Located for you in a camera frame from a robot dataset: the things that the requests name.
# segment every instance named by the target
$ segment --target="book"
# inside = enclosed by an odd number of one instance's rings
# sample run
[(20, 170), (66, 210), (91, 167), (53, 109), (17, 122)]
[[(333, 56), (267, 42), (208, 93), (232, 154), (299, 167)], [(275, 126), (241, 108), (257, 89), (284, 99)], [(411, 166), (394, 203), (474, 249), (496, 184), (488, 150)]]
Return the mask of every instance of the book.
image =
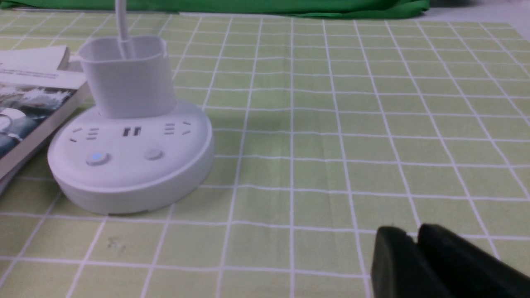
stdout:
[(69, 59), (67, 46), (0, 51), (0, 195), (90, 95)]
[(66, 46), (0, 51), (0, 67), (31, 67), (65, 70), (70, 59)]

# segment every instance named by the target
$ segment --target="round power strip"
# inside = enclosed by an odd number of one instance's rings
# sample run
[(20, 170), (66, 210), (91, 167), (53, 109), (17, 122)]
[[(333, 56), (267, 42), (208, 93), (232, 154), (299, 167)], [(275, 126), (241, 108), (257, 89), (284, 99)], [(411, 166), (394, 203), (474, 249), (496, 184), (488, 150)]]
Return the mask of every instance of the round power strip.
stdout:
[(97, 214), (170, 205), (208, 175), (214, 140), (208, 117), (179, 100), (165, 115), (105, 119), (93, 107), (53, 138), (48, 163), (66, 197)]

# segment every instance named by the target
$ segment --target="green fabric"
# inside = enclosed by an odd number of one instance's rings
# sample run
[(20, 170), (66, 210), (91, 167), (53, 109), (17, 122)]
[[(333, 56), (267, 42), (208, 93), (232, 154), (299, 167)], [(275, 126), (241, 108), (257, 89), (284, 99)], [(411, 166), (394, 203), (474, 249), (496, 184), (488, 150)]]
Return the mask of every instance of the green fabric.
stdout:
[[(429, 9), (429, 0), (129, 0), (131, 11), (261, 13), (344, 19), (403, 19)], [(13, 6), (66, 10), (112, 10), (113, 0), (0, 0)]]

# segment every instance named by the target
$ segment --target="black object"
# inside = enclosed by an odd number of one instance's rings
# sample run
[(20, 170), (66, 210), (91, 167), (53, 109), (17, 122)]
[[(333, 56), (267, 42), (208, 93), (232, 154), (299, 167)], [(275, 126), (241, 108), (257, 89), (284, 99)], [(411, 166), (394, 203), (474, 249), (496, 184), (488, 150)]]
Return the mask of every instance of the black object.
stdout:
[(530, 278), (450, 230), (423, 224), (415, 244), (406, 232), (377, 230), (375, 298), (530, 297)]

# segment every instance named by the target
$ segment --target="white cable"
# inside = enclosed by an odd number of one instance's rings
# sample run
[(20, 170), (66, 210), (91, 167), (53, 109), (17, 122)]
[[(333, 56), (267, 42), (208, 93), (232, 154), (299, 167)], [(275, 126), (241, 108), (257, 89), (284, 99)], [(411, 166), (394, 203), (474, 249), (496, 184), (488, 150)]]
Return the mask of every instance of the white cable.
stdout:
[(129, 36), (129, 26), (127, 25), (127, 0), (116, 0), (114, 4), (116, 10), (116, 23), (118, 25), (118, 45), (122, 59), (134, 59), (133, 41)]

